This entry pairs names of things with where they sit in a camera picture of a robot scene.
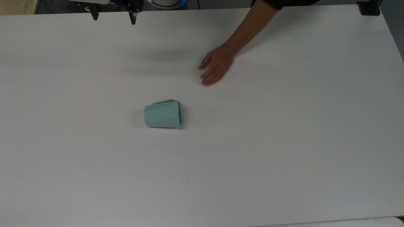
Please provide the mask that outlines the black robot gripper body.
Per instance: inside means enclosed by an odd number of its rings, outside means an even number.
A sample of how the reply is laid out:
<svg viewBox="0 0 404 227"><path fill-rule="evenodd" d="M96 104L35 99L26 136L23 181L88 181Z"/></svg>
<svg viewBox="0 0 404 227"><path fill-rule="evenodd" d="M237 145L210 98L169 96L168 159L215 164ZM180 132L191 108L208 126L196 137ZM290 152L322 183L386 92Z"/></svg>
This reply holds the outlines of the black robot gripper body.
<svg viewBox="0 0 404 227"><path fill-rule="evenodd" d="M123 9L127 12L142 12L143 0L73 0L78 6L83 7L90 12L92 8L106 8L109 5L116 6L117 9Z"/></svg>

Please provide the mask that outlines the person's bare hand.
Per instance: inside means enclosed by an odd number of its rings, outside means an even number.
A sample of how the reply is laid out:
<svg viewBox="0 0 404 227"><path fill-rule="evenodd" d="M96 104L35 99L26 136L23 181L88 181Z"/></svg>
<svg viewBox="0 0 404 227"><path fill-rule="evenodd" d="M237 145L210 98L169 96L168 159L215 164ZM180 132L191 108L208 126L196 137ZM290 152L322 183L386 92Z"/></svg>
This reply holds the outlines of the person's bare hand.
<svg viewBox="0 0 404 227"><path fill-rule="evenodd" d="M206 69L200 76L202 85L210 86L222 79L230 69L237 53L237 50L228 44L211 50L198 66L200 70Z"/></svg>

